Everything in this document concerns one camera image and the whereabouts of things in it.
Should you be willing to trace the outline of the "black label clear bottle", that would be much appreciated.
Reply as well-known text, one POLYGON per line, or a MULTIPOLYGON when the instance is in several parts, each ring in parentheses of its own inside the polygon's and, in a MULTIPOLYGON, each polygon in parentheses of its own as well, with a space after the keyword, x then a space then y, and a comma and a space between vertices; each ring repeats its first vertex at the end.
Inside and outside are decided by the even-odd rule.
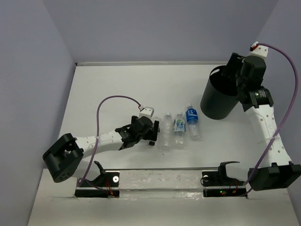
POLYGON ((155 143, 158 141, 159 133, 160 133, 160 124, 162 122, 162 119, 160 117, 153 117, 152 118, 153 125, 150 130, 150 141, 149 145, 154 146, 155 143))

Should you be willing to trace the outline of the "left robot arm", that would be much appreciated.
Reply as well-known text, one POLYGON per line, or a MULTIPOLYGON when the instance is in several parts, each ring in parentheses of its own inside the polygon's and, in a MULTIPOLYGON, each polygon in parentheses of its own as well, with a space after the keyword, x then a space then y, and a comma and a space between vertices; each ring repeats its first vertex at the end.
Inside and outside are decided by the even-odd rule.
POLYGON ((97 153, 120 151, 138 144, 141 140, 149 141, 154 146, 159 132, 159 121, 152 121, 143 116, 132 117, 131 124, 117 128, 99 137, 74 137, 62 135, 42 156, 52 179, 61 183, 70 177, 85 177, 92 185, 99 186, 104 181, 103 169, 87 157, 97 153))

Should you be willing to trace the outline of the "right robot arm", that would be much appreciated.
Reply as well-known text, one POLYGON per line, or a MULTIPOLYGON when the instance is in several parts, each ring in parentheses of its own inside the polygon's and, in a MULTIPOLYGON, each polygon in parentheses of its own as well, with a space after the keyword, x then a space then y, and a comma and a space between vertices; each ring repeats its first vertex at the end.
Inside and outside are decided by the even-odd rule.
POLYGON ((236 175, 233 163, 228 169, 218 171, 216 178, 220 184, 226 185, 237 178, 254 191, 282 189, 301 175, 301 166, 292 162, 280 136, 284 122, 276 124, 272 95, 262 86, 266 71, 264 58, 264 55, 232 53, 218 78, 219 92, 242 105, 254 129, 258 147, 263 151, 258 162, 244 173, 236 175))

